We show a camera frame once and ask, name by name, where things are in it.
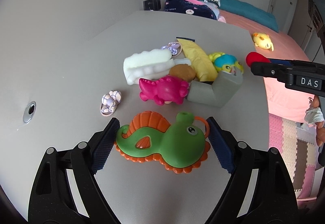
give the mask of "pink blanket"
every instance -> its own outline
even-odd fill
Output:
[[[309,61],[299,45],[288,35],[282,32],[276,33],[257,22],[224,10],[220,10],[220,14],[225,17],[227,23],[244,28],[250,34],[255,32],[268,34],[273,42],[274,51],[256,47],[256,51],[265,57]],[[304,122],[305,111],[309,108],[308,98],[314,97],[313,95],[287,89],[284,87],[284,83],[280,83],[274,78],[264,78],[264,83],[268,98],[269,113],[288,120]]]

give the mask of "red ball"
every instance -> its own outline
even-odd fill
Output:
[[[251,67],[254,62],[270,63],[271,61],[262,54],[252,51],[246,56],[246,63],[248,67]]]

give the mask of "gray elbow pipe toy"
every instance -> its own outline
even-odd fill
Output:
[[[221,71],[212,84],[192,81],[187,100],[222,108],[239,90],[242,83],[243,75],[238,68],[235,74]]]

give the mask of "brown round toy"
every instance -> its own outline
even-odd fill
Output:
[[[170,68],[169,75],[176,76],[189,83],[194,80],[196,73],[191,66],[178,64]]]

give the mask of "pink floor mat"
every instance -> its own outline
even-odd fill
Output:
[[[276,147],[287,166],[297,198],[307,198],[314,182],[317,147],[315,134],[296,122],[269,114],[269,147]]]

